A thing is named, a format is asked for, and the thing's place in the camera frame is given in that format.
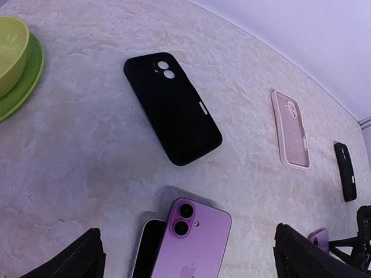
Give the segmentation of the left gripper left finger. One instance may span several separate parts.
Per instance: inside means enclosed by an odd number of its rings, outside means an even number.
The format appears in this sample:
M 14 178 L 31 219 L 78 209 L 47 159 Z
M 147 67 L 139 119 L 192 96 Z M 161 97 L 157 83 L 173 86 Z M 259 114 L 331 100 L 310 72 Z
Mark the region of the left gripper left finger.
M 23 277 L 103 277 L 105 263 L 100 229 L 90 228 L 62 252 Z

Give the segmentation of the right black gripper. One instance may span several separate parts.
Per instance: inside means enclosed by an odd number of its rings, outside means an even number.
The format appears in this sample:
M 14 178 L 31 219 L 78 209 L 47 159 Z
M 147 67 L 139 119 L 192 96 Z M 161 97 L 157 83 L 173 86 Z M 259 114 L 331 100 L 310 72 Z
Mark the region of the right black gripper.
M 357 237 L 329 242 L 329 250 L 342 261 L 356 261 L 366 264 L 370 261 L 370 206 L 361 206 L 357 211 Z M 351 247 L 351 254 L 339 247 Z

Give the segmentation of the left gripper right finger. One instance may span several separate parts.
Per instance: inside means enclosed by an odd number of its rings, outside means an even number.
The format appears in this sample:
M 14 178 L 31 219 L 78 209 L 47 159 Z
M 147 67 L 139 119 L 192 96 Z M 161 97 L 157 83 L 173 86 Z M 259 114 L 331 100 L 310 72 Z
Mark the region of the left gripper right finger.
M 278 224 L 273 251 L 278 277 L 369 277 L 325 253 L 287 224 Z

